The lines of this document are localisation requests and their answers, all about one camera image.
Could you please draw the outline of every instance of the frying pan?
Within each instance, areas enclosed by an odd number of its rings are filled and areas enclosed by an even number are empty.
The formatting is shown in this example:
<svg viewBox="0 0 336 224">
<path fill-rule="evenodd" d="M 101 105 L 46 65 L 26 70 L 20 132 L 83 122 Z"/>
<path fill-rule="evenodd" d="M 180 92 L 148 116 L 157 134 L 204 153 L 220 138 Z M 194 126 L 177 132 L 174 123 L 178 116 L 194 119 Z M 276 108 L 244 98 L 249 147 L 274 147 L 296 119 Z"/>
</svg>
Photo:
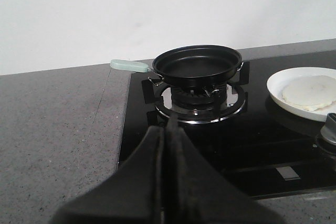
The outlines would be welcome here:
<svg viewBox="0 0 336 224">
<path fill-rule="evenodd" d="M 201 89 L 229 80 L 242 66 L 238 51 L 215 45 L 187 46 L 167 51 L 153 61 L 153 71 L 165 82 L 184 89 Z M 115 64 L 111 67 L 123 70 Z"/>
</svg>

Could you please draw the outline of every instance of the flatbread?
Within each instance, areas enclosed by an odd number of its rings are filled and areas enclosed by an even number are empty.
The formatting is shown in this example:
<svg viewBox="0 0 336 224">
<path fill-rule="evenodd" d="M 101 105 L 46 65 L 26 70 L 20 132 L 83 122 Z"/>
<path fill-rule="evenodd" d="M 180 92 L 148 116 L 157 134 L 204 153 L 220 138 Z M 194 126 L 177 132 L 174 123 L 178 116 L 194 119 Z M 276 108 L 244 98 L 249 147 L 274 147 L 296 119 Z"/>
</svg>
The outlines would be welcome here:
<svg viewBox="0 0 336 224">
<path fill-rule="evenodd" d="M 329 76 L 294 79 L 283 89 L 282 98 L 306 111 L 324 108 L 336 101 L 336 79 Z"/>
</svg>

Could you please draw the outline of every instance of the mint green handle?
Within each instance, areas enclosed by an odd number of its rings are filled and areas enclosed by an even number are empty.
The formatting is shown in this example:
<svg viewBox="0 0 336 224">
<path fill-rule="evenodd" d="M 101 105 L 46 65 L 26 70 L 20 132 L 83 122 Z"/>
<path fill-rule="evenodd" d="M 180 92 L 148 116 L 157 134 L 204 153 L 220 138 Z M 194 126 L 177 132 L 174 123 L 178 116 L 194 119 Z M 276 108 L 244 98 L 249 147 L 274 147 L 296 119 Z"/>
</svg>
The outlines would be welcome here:
<svg viewBox="0 0 336 224">
<path fill-rule="evenodd" d="M 127 70 L 134 72 L 146 73 L 148 72 L 148 65 L 138 61 L 130 60 L 111 60 L 111 68 L 119 70 Z"/>
</svg>

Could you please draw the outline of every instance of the stove knob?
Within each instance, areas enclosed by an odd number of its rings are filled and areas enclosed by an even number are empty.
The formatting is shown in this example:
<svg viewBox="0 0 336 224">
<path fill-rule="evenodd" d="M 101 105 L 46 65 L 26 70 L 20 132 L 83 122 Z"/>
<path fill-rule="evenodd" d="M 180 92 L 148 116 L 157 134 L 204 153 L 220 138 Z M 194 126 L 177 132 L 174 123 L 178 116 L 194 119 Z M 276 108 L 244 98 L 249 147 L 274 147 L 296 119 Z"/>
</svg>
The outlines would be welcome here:
<svg viewBox="0 0 336 224">
<path fill-rule="evenodd" d="M 325 141 L 336 145 L 336 113 L 329 113 L 325 122 L 321 129 L 321 135 Z"/>
</svg>

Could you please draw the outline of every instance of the gray granite countertop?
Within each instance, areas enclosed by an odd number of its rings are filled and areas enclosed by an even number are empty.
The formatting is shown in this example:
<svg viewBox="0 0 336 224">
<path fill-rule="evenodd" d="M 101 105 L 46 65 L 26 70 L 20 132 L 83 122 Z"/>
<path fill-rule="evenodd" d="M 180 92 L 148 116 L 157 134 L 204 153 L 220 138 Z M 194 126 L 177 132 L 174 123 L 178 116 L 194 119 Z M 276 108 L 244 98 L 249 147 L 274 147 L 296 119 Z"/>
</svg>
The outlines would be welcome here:
<svg viewBox="0 0 336 224">
<path fill-rule="evenodd" d="M 240 52 L 247 60 L 335 49 L 331 39 Z M 129 77 L 109 64 L 0 77 L 0 223 L 47 223 L 111 176 Z M 259 202 L 288 223 L 336 223 L 334 191 Z"/>
</svg>

